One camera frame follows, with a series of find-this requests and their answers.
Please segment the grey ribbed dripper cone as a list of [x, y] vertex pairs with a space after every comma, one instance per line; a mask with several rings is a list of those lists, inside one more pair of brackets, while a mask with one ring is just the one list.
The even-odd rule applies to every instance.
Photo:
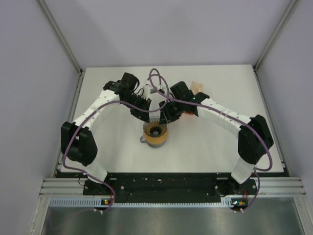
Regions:
[[143, 132], [149, 137], [160, 137], [167, 131], [167, 125], [160, 123], [159, 117], [150, 118], [149, 122], [145, 122], [143, 125]]

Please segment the grey glass pitcher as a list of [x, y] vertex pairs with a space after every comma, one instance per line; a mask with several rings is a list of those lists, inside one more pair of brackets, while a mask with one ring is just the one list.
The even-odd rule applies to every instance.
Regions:
[[147, 140], [144, 138], [144, 136], [141, 136], [139, 141], [141, 143], [144, 143], [144, 144], [147, 144], [148, 146], [152, 147], [152, 148], [159, 148], [159, 147], [162, 147], [165, 145], [165, 141], [162, 142], [162, 143], [150, 143], [150, 142], [147, 142]]

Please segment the orange coffee filter box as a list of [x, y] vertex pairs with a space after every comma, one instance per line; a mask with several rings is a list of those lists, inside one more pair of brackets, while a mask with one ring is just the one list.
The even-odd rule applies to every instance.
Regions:
[[202, 92], [202, 89], [203, 89], [202, 83], [192, 81], [191, 86], [190, 86], [190, 90], [192, 91], [193, 94], [197, 94], [197, 93]]

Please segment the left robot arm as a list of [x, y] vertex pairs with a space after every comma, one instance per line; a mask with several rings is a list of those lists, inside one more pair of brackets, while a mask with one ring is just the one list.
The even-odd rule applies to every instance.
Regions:
[[111, 183], [106, 179], [107, 170], [96, 160], [98, 148], [93, 133], [119, 104], [128, 107], [131, 115], [138, 120], [149, 122], [151, 100], [135, 94], [139, 84], [139, 80], [127, 72], [120, 80], [109, 81], [96, 100], [77, 119], [66, 121], [61, 127], [63, 167], [88, 176], [100, 194], [108, 193]]

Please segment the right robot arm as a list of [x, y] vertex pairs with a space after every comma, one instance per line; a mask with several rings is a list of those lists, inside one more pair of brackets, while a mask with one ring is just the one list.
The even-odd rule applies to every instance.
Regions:
[[159, 103], [161, 124], [177, 121], [183, 113], [189, 113], [210, 120], [237, 138], [239, 159], [231, 172], [228, 188], [232, 193], [241, 193], [259, 160], [274, 144], [266, 119], [262, 115], [241, 115], [202, 92], [193, 94], [183, 81], [170, 90], [172, 96]]

